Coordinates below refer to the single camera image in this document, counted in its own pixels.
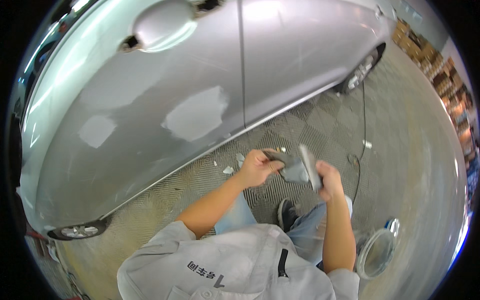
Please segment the wall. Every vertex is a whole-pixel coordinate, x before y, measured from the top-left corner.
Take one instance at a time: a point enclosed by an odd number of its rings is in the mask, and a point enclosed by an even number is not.
[[[442,50],[449,34],[431,6],[426,0],[404,1],[416,10],[423,20],[419,24],[418,21],[413,19],[411,13],[405,12],[400,6],[400,0],[390,0],[392,6],[396,9],[397,16],[410,24],[413,31],[423,35],[435,49],[438,51]]]

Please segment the black sneaker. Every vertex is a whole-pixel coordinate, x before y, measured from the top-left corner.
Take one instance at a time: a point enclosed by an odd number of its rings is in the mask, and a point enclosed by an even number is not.
[[[299,215],[297,215],[297,209],[293,206],[293,202],[283,199],[278,206],[277,217],[280,228],[284,232],[288,232]]]

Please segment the plastic container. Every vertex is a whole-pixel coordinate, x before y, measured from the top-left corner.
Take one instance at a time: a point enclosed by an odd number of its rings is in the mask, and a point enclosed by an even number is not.
[[[357,238],[358,275],[363,279],[374,279],[385,271],[392,261],[396,248],[396,238],[388,229],[382,228],[371,236],[360,235]]]

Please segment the checkered floor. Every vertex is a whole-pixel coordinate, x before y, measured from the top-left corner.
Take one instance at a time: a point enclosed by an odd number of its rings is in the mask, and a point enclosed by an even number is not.
[[[121,299],[116,272],[123,260],[172,222],[182,209],[224,182],[229,177],[222,172],[225,167],[237,171],[236,153],[246,155],[253,148],[285,147],[288,153],[297,155],[298,145],[306,144],[319,159],[339,169],[345,193],[352,199],[360,176],[353,206],[354,230],[372,231],[381,228],[389,217],[398,216],[407,184],[410,146],[404,91],[413,90],[413,95],[425,86],[409,79],[411,72],[420,71],[397,63],[397,56],[404,54],[390,50],[394,47],[387,47],[383,59],[365,80],[366,129],[361,87],[348,96],[323,93],[152,187],[115,212],[102,236],[59,242],[60,254],[80,278],[85,292],[92,299]],[[359,167],[347,157],[360,157],[364,139],[372,147],[365,149]],[[276,223],[275,209],[286,196],[301,212],[318,202],[309,187],[285,183],[279,176],[244,194],[260,223]]]

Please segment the tire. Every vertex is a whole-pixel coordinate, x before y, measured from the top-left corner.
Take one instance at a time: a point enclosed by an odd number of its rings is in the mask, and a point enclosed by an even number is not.
[[[365,80],[365,78],[367,78],[368,74],[373,70],[379,60],[380,56],[377,49],[375,49],[370,52],[358,66],[355,67],[352,73],[350,73],[344,81],[336,85],[334,89],[337,92],[347,95],[356,87],[358,87],[363,80]]]
[[[48,236],[56,240],[81,240],[99,236],[106,229],[107,220],[104,219],[81,225],[57,228],[50,231]]]

